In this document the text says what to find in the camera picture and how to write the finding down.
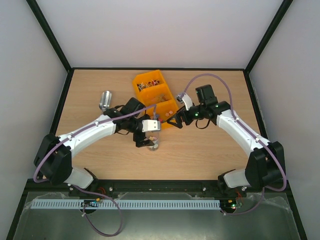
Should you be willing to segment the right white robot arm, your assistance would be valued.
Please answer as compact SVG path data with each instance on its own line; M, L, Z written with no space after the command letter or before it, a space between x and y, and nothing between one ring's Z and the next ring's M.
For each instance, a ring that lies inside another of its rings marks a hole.
M278 191L283 191L287 186L283 146L255 132L228 102L219 102L211 85L198 87L195 91L199 104L194 105L185 92L180 93L176 98L183 106L167 123L181 129L183 125L207 119L229 134L248 156L244 169L233 169L219 176L218 191L224 196L229 196L237 187L275 191L276 188L271 185L279 180L283 181L283 185Z

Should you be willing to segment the clear glass jar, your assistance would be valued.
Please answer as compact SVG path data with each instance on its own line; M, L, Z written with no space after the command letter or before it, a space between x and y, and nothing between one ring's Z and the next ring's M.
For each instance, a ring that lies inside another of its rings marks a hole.
M159 142L160 142L160 137L159 137L159 132L156 131L156 132L147 132L147 135L146 135L147 139L151 140L153 142L153 145L152 146L148 146L147 148L150 150L150 151L156 151L158 148L159 148Z

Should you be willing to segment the yellow bin with star candies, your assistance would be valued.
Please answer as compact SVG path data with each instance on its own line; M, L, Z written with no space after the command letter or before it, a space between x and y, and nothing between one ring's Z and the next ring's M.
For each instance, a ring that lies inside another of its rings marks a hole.
M167 123L167 120L178 111L178 105L175 100L167 100L156 104L156 114L162 120L161 129L165 130L173 127Z

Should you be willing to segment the yellow bin with lollipops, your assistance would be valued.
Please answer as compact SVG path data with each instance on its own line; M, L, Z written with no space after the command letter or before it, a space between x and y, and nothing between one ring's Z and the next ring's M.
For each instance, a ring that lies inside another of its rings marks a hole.
M163 74L157 69L136 75L132 81L132 86L137 98L139 99L151 88L165 83L166 81Z

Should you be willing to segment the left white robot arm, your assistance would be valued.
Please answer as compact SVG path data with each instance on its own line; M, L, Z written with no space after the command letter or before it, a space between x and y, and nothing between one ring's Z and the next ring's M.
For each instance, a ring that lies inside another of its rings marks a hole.
M147 133L161 130L157 114L148 115L147 110L155 111L157 106L145 106L132 97L125 105L107 108L92 122L59 136L47 134L34 159L35 183L50 182L52 185L69 184L82 189L89 187L95 179L86 168L78 168L73 158L85 148L105 137L124 130L133 134L136 147L153 147L153 140Z

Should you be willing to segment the metal scoop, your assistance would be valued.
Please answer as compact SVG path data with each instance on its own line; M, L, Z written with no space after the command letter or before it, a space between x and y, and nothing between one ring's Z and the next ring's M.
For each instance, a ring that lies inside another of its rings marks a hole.
M99 108L101 111L106 111L110 108L112 93L108 90L104 91L100 97Z

